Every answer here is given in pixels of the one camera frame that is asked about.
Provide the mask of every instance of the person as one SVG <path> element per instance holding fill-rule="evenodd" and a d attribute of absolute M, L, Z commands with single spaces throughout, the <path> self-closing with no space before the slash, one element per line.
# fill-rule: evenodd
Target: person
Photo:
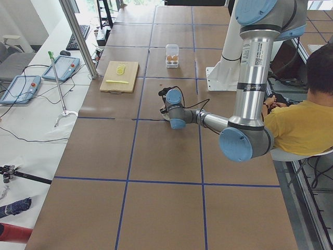
<path fill-rule="evenodd" d="M 333 146 L 333 44 L 310 55 L 306 74 L 306 100 L 287 107 L 272 96 L 264 102 L 262 114 L 265 126 L 274 135 L 274 147 L 311 156 Z"/>

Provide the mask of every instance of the white desk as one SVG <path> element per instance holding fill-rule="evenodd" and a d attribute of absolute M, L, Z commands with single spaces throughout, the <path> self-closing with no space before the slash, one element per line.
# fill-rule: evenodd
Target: white desk
<path fill-rule="evenodd" d="M 66 48 L 71 34 L 72 32 L 67 20 L 61 20 L 33 58 L 30 65 L 50 65 L 50 58 L 47 52 L 53 51 L 55 56 L 59 55 L 60 51 Z M 92 43 L 96 44 L 93 32 L 89 33 L 86 43 L 90 53 L 93 54 L 95 47 Z M 80 58 L 81 64 L 84 64 L 80 51 L 71 51 L 71 56 Z M 25 73 L 27 75 L 38 74 L 41 76 L 45 70 L 45 67 L 31 67 L 27 68 Z M 91 82 L 88 69 L 84 66 L 73 77 L 73 80 L 75 87 L 65 96 L 65 104 L 68 110 L 79 111 Z M 42 79 L 37 94 L 40 95 L 55 86 L 55 82 Z M 65 82 L 61 86 L 63 94 L 72 86 L 72 80 Z M 52 102 L 60 100 L 57 88 L 43 95 Z M 8 107 L 0 107 L 0 114 L 6 112 L 7 109 Z M 60 102 L 58 104 L 51 104 L 47 99 L 38 97 L 28 102 L 25 106 L 17 105 L 12 107 L 2 118 L 0 127 L 27 140 L 45 141 L 68 138 L 76 121 L 76 116 L 62 118 L 59 122 L 59 126 L 54 128 L 56 118 L 62 112 Z M 0 141 L 0 166 L 21 165 L 18 171 L 50 180 L 52 180 L 54 176 L 67 143 L 67 140 L 48 143 L 25 142 L 16 139 L 13 135 L 3 130 L 0 130 Z M 0 178 L 0 192 L 2 192 L 4 183 L 2 176 L 0 176 Z M 0 200 L 0 206 L 28 197 L 32 198 L 32 205 L 29 210 L 16 216 L 11 215 L 2 218 L 0 222 L 33 228 L 42 208 L 49 185 L 20 177 L 14 177 L 8 185 L 9 191 L 7 196 Z M 1 250 L 19 250 L 24 248 L 25 244 L 0 242 Z"/>

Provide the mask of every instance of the black hair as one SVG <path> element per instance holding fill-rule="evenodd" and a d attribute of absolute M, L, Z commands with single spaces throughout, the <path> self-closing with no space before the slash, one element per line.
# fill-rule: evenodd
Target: black hair
<path fill-rule="evenodd" d="M 308 87 L 333 95 L 333 44 L 326 44 L 313 52 L 306 62 Z"/>

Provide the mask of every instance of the keyboard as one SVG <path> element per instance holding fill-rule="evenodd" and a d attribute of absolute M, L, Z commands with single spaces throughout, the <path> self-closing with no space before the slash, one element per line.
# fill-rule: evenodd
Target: keyboard
<path fill-rule="evenodd" d="M 81 30 L 81 34 L 83 36 L 84 39 L 87 38 L 88 33 L 89 33 L 89 25 L 79 25 L 80 26 L 80 30 Z M 78 51 L 79 50 L 79 45 L 74 37 L 74 35 L 71 35 L 71 39 L 69 40 L 67 47 L 66 47 L 67 51 Z"/>

